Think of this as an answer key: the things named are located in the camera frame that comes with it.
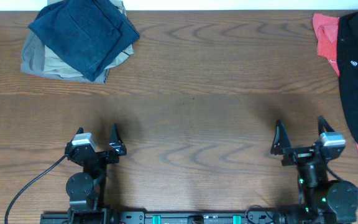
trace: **dark blue denim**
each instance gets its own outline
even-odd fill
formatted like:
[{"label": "dark blue denim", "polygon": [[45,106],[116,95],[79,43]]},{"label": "dark blue denim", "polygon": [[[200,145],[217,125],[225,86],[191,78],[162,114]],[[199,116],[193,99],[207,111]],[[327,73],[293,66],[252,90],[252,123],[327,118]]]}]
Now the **dark blue denim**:
[{"label": "dark blue denim", "polygon": [[29,28],[92,82],[139,38],[134,26],[109,0],[64,0],[49,5]]}]

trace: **pink cloth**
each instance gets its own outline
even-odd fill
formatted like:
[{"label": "pink cloth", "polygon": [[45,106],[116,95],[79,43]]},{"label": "pink cloth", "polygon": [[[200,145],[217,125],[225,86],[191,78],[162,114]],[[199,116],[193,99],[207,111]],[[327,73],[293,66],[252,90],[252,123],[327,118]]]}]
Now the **pink cloth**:
[{"label": "pink cloth", "polygon": [[339,18],[315,14],[313,27],[317,43],[317,54],[328,59],[335,72],[339,75],[336,63],[336,39],[338,36]]},{"label": "pink cloth", "polygon": [[313,16],[313,28],[318,40],[317,54],[327,58],[339,76],[339,69],[336,63],[338,25],[339,18],[337,17],[329,17],[322,14],[314,14]]}]

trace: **white wall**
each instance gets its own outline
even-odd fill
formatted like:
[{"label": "white wall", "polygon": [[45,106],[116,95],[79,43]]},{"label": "white wall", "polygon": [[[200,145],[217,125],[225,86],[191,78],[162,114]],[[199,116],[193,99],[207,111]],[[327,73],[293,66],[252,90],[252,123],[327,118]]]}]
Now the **white wall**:
[{"label": "white wall", "polygon": [[[47,0],[0,0],[0,11],[39,11]],[[358,9],[358,0],[124,0],[127,10]]]}]

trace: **wooden table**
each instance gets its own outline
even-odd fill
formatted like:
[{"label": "wooden table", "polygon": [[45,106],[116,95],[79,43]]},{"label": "wooden table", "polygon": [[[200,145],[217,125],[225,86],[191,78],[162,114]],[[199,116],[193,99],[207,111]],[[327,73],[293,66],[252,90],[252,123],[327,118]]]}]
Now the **wooden table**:
[{"label": "wooden table", "polygon": [[[21,73],[37,13],[0,12],[0,223],[13,196],[63,155],[78,127],[104,150],[113,121],[128,148],[109,167],[106,202],[117,209],[296,203],[295,167],[269,153],[275,120],[284,120],[294,145],[310,145],[321,114],[347,139],[331,168],[358,185],[356,145],[337,75],[316,55],[313,13],[128,12],[141,33],[135,55],[95,85]],[[62,162],[19,197],[10,223],[66,211],[66,181],[80,171]]]}]

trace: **folded clothes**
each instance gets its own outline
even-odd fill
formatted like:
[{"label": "folded clothes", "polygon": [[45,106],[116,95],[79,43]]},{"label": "folded clothes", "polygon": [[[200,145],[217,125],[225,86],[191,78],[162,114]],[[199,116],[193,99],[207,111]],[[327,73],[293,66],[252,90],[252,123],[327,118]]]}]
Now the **folded clothes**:
[{"label": "folded clothes", "polygon": [[108,0],[64,0],[43,10],[29,28],[64,62],[93,82],[139,38],[134,26]]},{"label": "folded clothes", "polygon": [[[60,0],[48,0],[48,5],[59,2]],[[122,13],[126,16],[126,10],[124,7],[124,3],[122,1],[110,0]],[[109,64],[107,68],[113,68],[115,66],[120,65],[122,62],[127,60],[130,55],[134,54],[134,49],[132,48],[132,44],[125,48],[119,55]],[[82,77],[83,75],[69,66],[66,62],[64,62],[58,55],[55,54],[51,49],[45,46],[45,65],[44,65],[44,73],[45,74],[57,74],[61,77],[65,78],[73,78],[73,77]]]},{"label": "folded clothes", "polygon": [[[42,9],[36,19],[40,18],[41,16],[48,13],[50,10],[56,8],[57,6],[58,5],[50,5]],[[24,73],[57,80],[67,80],[73,82],[91,82],[84,76],[65,78],[54,73],[44,73],[45,46],[32,31],[29,32],[24,42],[21,56],[21,71]],[[107,69],[95,79],[94,83],[106,83],[108,75],[109,70]]]}]

